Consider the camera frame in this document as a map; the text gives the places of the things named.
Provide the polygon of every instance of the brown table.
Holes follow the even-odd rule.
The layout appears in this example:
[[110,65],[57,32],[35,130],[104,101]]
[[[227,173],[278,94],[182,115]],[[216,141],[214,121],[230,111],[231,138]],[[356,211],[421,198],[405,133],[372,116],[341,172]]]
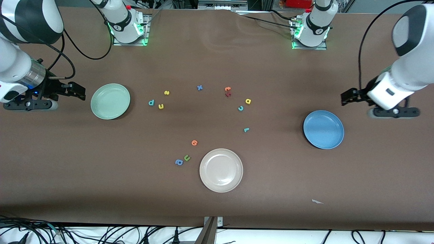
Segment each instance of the brown table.
[[[106,51],[95,9],[61,12],[85,53]],[[381,17],[366,39],[365,84],[397,59],[390,36],[398,17]],[[413,120],[369,119],[366,103],[340,105],[340,93],[357,86],[358,46],[373,18],[338,14],[327,51],[292,50],[285,28],[224,10],[164,10],[148,46],[115,46],[99,61],[67,41],[73,81],[87,99],[60,97],[54,112],[0,109],[1,212],[87,223],[195,226],[221,215],[231,227],[434,230],[434,86],[412,96],[421,109]],[[22,49],[46,66],[56,56],[42,45]],[[52,71],[71,73],[63,59]],[[90,109],[92,94],[108,83],[132,96],[126,114],[111,121]],[[247,98],[251,105],[239,112]],[[149,107],[151,99],[164,110]],[[333,150],[303,136],[304,118],[318,109],[344,124]],[[202,157],[215,148],[233,150],[244,166],[240,185],[224,194],[199,177]],[[186,154],[191,160],[176,166]]]

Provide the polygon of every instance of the red box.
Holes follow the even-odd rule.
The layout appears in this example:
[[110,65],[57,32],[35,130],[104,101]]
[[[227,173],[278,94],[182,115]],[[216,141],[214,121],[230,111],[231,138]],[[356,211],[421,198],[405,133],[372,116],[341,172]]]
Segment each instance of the red box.
[[286,0],[285,5],[291,8],[308,9],[312,6],[312,0]]

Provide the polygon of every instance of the cable connector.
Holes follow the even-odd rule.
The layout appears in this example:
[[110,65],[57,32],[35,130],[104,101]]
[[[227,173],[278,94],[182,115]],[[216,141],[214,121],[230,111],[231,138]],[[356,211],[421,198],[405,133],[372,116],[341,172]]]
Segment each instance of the cable connector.
[[178,227],[176,227],[175,229],[175,235],[173,237],[173,242],[172,244],[180,244],[181,242],[179,241],[179,237],[178,237]]

